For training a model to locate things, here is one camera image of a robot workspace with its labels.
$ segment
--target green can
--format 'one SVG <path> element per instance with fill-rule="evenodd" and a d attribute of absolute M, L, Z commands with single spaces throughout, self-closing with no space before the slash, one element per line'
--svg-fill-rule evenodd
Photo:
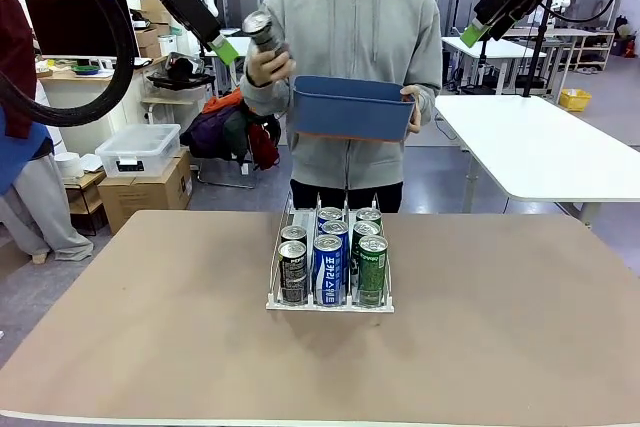
<path fill-rule="evenodd" d="M 382 225 L 382 214 L 378 209 L 365 207 L 356 212 L 356 220 L 368 220 L 374 224 Z"/>
<path fill-rule="evenodd" d="M 351 241 L 351 287 L 358 286 L 358 271 L 360 263 L 360 240 L 367 235 L 379 235 L 380 226 L 369 222 L 368 220 L 360 220 L 353 224 L 353 239 Z"/>
<path fill-rule="evenodd" d="M 360 280 L 358 291 L 360 305 L 380 307 L 384 291 L 389 243 L 379 235 L 367 235 L 360 239 Z"/>

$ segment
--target black pants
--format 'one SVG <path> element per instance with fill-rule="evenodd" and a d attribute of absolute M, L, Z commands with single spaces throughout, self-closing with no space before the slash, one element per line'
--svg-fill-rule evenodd
<path fill-rule="evenodd" d="M 342 209 L 344 206 L 343 189 L 316 187 L 291 180 L 291 192 L 293 193 L 293 206 L 296 209 L 315 208 L 318 194 L 320 194 L 323 207 L 338 207 Z M 371 189 L 350 190 L 349 208 L 361 209 L 362 207 L 371 207 L 371 201 L 375 194 L 378 194 L 378 207 L 382 212 L 397 213 L 398 210 L 400 210 L 400 204 L 402 203 L 402 182 Z"/>

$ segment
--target yellow basket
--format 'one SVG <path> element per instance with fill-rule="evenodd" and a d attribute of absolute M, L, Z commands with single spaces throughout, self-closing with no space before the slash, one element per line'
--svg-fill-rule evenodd
<path fill-rule="evenodd" d="M 590 100 L 591 94 L 580 89 L 563 89 L 560 94 L 560 106 L 569 112 L 583 112 Z"/>

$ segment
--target blue bin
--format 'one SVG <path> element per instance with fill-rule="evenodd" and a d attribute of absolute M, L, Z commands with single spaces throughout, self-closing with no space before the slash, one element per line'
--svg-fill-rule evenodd
<path fill-rule="evenodd" d="M 301 75 L 295 79 L 297 133 L 345 139 L 403 141 L 414 102 L 401 85 Z"/>

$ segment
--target person in maroon sweater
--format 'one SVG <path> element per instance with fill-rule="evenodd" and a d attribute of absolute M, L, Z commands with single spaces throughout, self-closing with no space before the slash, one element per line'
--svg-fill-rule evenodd
<path fill-rule="evenodd" d="M 35 97 L 33 37 L 18 0 L 0 0 L 0 71 Z M 36 264 L 50 251 L 57 260 L 91 255 L 93 244 L 71 225 L 47 128 L 11 105 L 0 109 L 0 222 Z"/>

